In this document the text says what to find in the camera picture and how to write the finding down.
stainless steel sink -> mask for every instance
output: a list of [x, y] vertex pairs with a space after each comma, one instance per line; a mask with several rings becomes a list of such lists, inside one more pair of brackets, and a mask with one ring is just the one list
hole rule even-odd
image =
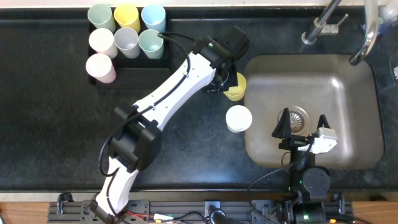
[[[246, 150], [263, 167], [280, 167], [285, 150], [271, 137], [280, 113], [290, 110], [292, 132], [303, 136], [317, 129], [325, 114], [338, 135], [330, 152], [316, 163], [331, 169], [367, 169], [384, 155], [379, 105], [371, 67], [351, 66], [349, 55], [263, 55], [245, 68], [244, 105], [253, 122], [246, 131]], [[284, 164], [289, 163], [286, 155]]]

wooden surface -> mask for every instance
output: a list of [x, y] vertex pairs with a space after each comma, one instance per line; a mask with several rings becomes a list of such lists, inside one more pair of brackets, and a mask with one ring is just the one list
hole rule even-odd
[[[357, 217], [373, 224], [398, 223], [398, 202], [354, 202], [353, 206]], [[6, 224], [43, 224], [49, 203], [0, 202], [0, 211]]]

sink drain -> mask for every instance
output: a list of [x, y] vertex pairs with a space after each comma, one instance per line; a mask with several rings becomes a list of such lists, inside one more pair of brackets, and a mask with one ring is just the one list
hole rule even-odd
[[[290, 129], [292, 130], [292, 133], [296, 134], [298, 132], [300, 132], [299, 134], [303, 133], [306, 130], [306, 128], [304, 129], [304, 127], [308, 127], [307, 124], [309, 123], [308, 115], [303, 109], [297, 106], [289, 108], [289, 112], [290, 112]], [[282, 117], [282, 113], [283, 111], [279, 113], [278, 121]]]

plastic cup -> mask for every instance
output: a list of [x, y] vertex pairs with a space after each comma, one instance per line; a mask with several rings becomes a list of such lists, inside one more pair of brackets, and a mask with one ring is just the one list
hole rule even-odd
[[132, 28], [121, 28], [116, 31], [114, 44], [128, 58], [136, 58], [141, 52], [138, 46], [138, 34]]
[[106, 54], [110, 58], [114, 58], [118, 54], [118, 48], [113, 42], [113, 34], [108, 29], [99, 28], [94, 30], [90, 34], [88, 43], [96, 52]]
[[111, 32], [116, 30], [112, 9], [107, 4], [95, 4], [88, 10], [87, 17], [97, 28], [105, 28]]
[[246, 90], [246, 79], [239, 72], [236, 74], [238, 78], [238, 86], [230, 87], [228, 91], [225, 91], [224, 94], [228, 99], [232, 101], [242, 100], [244, 96], [244, 91]]
[[148, 29], [154, 29], [159, 32], [166, 30], [166, 10], [161, 5], [146, 6], [141, 12], [142, 20]]
[[249, 109], [241, 105], [236, 105], [226, 112], [225, 120], [230, 131], [240, 133], [250, 127], [252, 116]]
[[138, 9], [133, 4], [123, 4], [114, 10], [114, 19], [121, 27], [129, 27], [139, 32], [141, 25], [139, 23]]
[[163, 56], [163, 39], [158, 37], [157, 30], [145, 30], [138, 38], [139, 47], [151, 59], [160, 59]]
[[112, 60], [105, 54], [94, 54], [86, 62], [87, 72], [103, 83], [111, 83], [116, 78]]

faucet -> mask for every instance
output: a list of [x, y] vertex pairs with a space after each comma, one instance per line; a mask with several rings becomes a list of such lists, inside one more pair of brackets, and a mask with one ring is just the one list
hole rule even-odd
[[[323, 10], [320, 17], [315, 18], [313, 25], [308, 32], [302, 34], [304, 44], [314, 44], [317, 41], [318, 35], [333, 35], [338, 33], [338, 26], [348, 17], [345, 17], [337, 25], [326, 24], [333, 11], [337, 8], [341, 0], [332, 0], [329, 5]], [[351, 56], [349, 63], [351, 65], [359, 64], [371, 51], [377, 37], [379, 30], [379, 13], [377, 11], [376, 0], [364, 0], [365, 15], [366, 15], [366, 31], [365, 40], [358, 53]]]

